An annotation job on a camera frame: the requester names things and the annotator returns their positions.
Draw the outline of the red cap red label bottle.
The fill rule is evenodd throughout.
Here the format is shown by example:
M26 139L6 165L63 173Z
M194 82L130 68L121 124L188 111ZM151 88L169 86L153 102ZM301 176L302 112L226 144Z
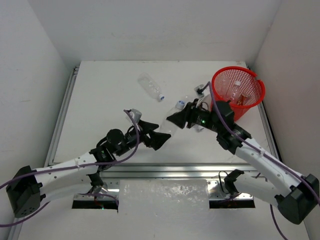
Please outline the red cap red label bottle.
M248 93L241 93L236 104L238 106L245 106L250 99L251 96Z

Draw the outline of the clear bottle top blue cap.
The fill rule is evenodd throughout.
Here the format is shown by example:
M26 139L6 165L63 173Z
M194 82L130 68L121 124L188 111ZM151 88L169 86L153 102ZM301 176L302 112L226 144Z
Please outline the clear bottle top blue cap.
M152 99L155 99L158 102L165 99L161 88L149 74L142 73L138 77L137 82Z

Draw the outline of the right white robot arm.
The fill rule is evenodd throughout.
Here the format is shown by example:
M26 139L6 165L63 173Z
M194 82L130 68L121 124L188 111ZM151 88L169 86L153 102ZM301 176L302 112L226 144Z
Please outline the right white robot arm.
M278 209L289 222L299 225L320 203L320 181L313 174L303 175L292 170L269 152L242 127L234 122L234 112L225 101L216 102L217 109L208 111L197 101L186 104L182 126L200 125L217 134L219 145L249 163L267 181L260 181L235 169L224 178L230 195L251 194Z

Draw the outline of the large clear bottle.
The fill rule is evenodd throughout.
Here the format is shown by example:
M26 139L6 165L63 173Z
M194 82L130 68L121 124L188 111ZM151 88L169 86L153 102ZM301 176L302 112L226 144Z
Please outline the large clear bottle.
M230 100L232 104L236 104L241 94L241 82L235 81L231 90Z

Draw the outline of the clear bottle white cap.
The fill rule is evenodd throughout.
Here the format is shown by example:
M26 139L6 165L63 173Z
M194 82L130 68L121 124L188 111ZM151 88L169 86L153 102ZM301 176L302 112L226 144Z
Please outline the clear bottle white cap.
M220 87L218 93L222 98L224 98L228 92L230 81L231 80L227 75L219 76Z

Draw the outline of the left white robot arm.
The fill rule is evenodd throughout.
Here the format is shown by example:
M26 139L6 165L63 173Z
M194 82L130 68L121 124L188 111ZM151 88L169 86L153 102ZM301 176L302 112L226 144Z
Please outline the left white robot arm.
M41 204L75 194L95 195L104 187L100 173L118 163L117 157L132 155L139 144L155 151L171 138L165 131L157 132L158 124L141 120L136 109L125 111L132 126L126 133L114 128L96 147L85 154L56 165L18 170L5 190L15 218L24 218L37 211Z

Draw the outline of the clear bottle blue-white cap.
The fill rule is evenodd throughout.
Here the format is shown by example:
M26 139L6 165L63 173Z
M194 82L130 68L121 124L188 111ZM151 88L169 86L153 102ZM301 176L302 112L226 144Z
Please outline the clear bottle blue-white cap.
M171 138L175 135L179 127L176 125L176 118L174 115L181 112L185 108L185 105L185 101L179 100L176 102L175 106L166 113L159 127L160 133L168 134Z

